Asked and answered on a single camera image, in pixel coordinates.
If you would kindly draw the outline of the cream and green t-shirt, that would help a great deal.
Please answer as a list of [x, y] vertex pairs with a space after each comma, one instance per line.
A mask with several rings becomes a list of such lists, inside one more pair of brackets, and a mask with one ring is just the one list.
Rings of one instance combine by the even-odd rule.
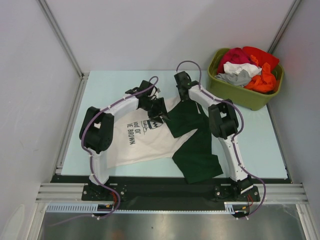
[[143, 109], [121, 117], [113, 129], [106, 153], [109, 169], [171, 158], [189, 184], [223, 174], [212, 153], [209, 119], [200, 104], [173, 97], [165, 100], [169, 120], [151, 121]]

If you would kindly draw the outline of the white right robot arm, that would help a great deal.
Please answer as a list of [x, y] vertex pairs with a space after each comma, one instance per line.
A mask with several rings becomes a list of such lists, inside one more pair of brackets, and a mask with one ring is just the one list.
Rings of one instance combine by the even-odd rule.
[[243, 120], [239, 109], [229, 99], [223, 100], [205, 90], [198, 81], [192, 81], [185, 71], [174, 75], [176, 87], [181, 100], [192, 100], [207, 109], [211, 134], [216, 137], [224, 151], [231, 179], [230, 194], [237, 201], [253, 201], [258, 192], [254, 188], [253, 176], [247, 171], [237, 135], [239, 128], [237, 116]]

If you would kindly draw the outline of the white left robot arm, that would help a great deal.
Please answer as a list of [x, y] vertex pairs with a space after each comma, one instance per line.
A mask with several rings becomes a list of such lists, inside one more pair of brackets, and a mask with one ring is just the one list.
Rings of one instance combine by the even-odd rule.
[[101, 159], [113, 141], [115, 123], [138, 109], [146, 111], [152, 124], [162, 124], [170, 119], [164, 98], [158, 97], [160, 90], [156, 84], [159, 78], [153, 76], [151, 79], [155, 82], [143, 80], [140, 86], [127, 90], [121, 99], [104, 109], [91, 106], [86, 111], [79, 138], [82, 149], [89, 155], [89, 180], [95, 184], [93, 194], [100, 200], [107, 199], [111, 192], [117, 200], [121, 199], [114, 189], [105, 184], [110, 175], [107, 161]]

